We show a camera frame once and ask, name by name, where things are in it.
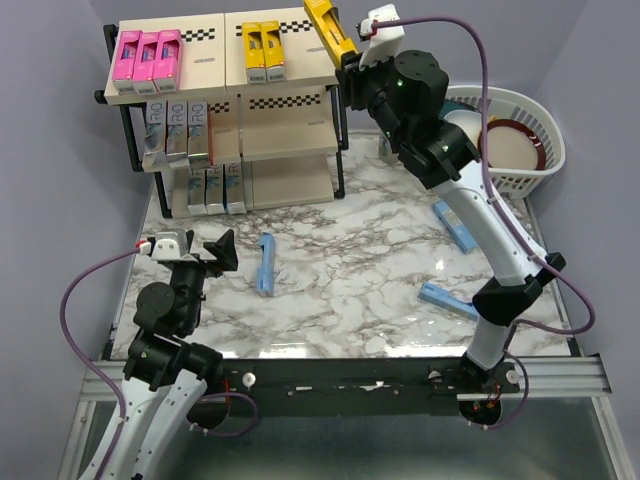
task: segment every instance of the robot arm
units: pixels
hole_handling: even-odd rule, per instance
[[[137,245],[141,254],[172,270],[171,280],[147,285],[138,295],[133,321],[140,330],[129,347],[121,387],[125,415],[121,418],[116,407],[81,480],[154,478],[189,410],[207,388],[220,384],[222,355],[181,339],[200,323],[205,278],[237,270],[234,234],[229,230],[217,242],[205,242],[215,260],[190,254],[192,242],[192,231],[175,230]]]
[[[503,359],[513,321],[553,280],[514,238],[492,202],[507,212],[537,256],[556,270],[564,268],[564,258],[547,254],[495,189],[490,200],[480,153],[460,127],[439,118],[448,75],[430,53],[397,54],[402,27],[375,29],[377,21],[397,20],[392,5],[371,10],[358,25],[361,39],[369,40],[364,53],[344,35],[330,0],[305,0],[305,10],[336,67],[346,106],[369,113],[404,167],[447,203],[486,255],[494,277],[473,298],[481,318],[463,364],[474,375],[492,370]]]

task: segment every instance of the shelf rack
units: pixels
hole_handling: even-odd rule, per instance
[[[107,45],[107,52],[109,54],[109,60],[111,61],[113,59],[113,55],[114,55],[114,51],[115,51],[115,47],[116,47],[116,39],[118,36],[118,27],[116,25],[110,24],[110,25],[105,25],[103,27],[103,32],[104,32],[104,37],[105,37],[105,42]],[[294,87],[300,87],[302,85],[306,85],[304,83],[304,81],[302,81],[302,83],[298,82],[295,85],[293,85]],[[336,157],[336,170],[337,170],[337,181],[338,181],[338,188],[336,190],[333,191],[333,198],[335,199],[342,199],[345,196],[345,187],[344,187],[344,170],[343,170],[343,164],[342,164],[342,151],[347,150],[349,148],[349,137],[348,137],[348,131],[347,131],[347,115],[346,115],[346,108],[344,105],[344,101],[342,98],[342,91],[340,89],[339,85],[335,85],[335,84],[329,84],[326,85],[324,87],[324,89],[328,92],[328,96],[330,98],[330,108],[331,108],[331,117],[333,120],[333,129],[335,132],[335,136],[336,136],[336,144],[337,144],[337,150],[335,152],[335,157]],[[260,94],[265,94],[265,93],[273,93],[276,94],[276,92],[286,92],[286,89],[283,89],[282,87],[280,87],[279,90],[277,90],[276,88],[274,89],[270,89],[270,88],[263,88],[260,89],[260,91],[256,91],[256,94],[260,93]],[[251,98],[252,95],[246,95],[244,94],[243,96],[245,96],[247,99]],[[206,95],[204,96],[204,98],[208,98],[211,97],[211,95]],[[138,153],[138,145],[135,139],[135,134],[134,134],[134,129],[133,129],[133,122],[132,122],[132,118],[131,118],[131,108],[139,108],[142,111],[142,114],[144,116],[145,113],[145,104],[144,103],[130,103],[130,104],[118,104],[119,102],[114,101],[114,97],[112,92],[107,91],[105,93],[105,90],[96,90],[94,93],[94,98],[95,100],[100,103],[100,104],[105,104],[105,105],[114,105],[117,106],[120,109],[120,116],[122,119],[122,125],[123,125],[123,129],[124,129],[124,134],[125,134],[125,140],[127,142],[127,150],[129,152],[129,161],[131,164],[131,168],[134,172],[144,172],[143,168],[142,168],[142,161],[140,159],[139,153]],[[131,102],[132,99],[121,99],[126,101]],[[153,173],[154,176],[154,180],[156,183],[156,188],[158,190],[158,199],[160,202],[160,210],[162,212],[162,216],[164,218],[173,218],[172,212],[171,212],[171,207],[168,204],[168,200],[167,200],[167,194],[165,191],[165,186],[164,186],[164,181],[162,178],[162,173],[161,172],[154,172]],[[265,203],[265,205],[273,205],[273,207],[278,206],[277,202],[269,202],[267,201]]]

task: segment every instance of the white marble surface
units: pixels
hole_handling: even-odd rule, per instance
[[[417,294],[429,281],[470,301],[491,276],[483,254],[458,250],[431,210],[435,196],[401,166],[378,160],[376,137],[352,136],[344,164],[346,198],[321,205],[178,221],[162,218],[154,194],[145,236],[167,228],[193,229],[193,251],[202,253],[202,242],[216,240],[228,228],[236,231],[238,272],[206,281],[202,322],[188,340],[240,358],[464,352],[474,323],[420,301]],[[526,217],[524,203],[515,206],[518,217]],[[254,290],[262,231],[277,242],[273,298]],[[168,270],[148,257],[136,259],[113,359],[126,357],[137,331],[132,322],[137,293],[147,283],[168,280]],[[549,287],[526,318],[561,326]],[[569,354],[563,337],[526,327],[518,330],[511,351]]]

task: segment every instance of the white laundry basket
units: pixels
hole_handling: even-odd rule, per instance
[[[482,89],[475,85],[452,86],[447,98],[482,108]],[[545,178],[562,168],[565,161],[564,139],[551,114],[538,102],[520,93],[489,87],[488,116],[508,118],[533,130],[544,146],[547,163],[544,170],[512,170],[489,168],[493,184],[500,194],[510,198],[524,198]]]

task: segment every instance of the red rim plate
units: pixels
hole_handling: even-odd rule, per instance
[[[491,131],[491,129],[496,127],[509,127],[523,133],[529,139],[533,147],[536,149],[536,153],[538,154],[538,163],[535,170],[545,169],[545,167],[547,166],[547,153],[544,151],[544,146],[538,138],[538,135],[536,135],[533,130],[520,122],[516,122],[515,120],[501,118],[489,122],[489,124],[487,125],[487,134]],[[478,150],[482,152],[482,132],[480,132],[480,135],[478,136]]]

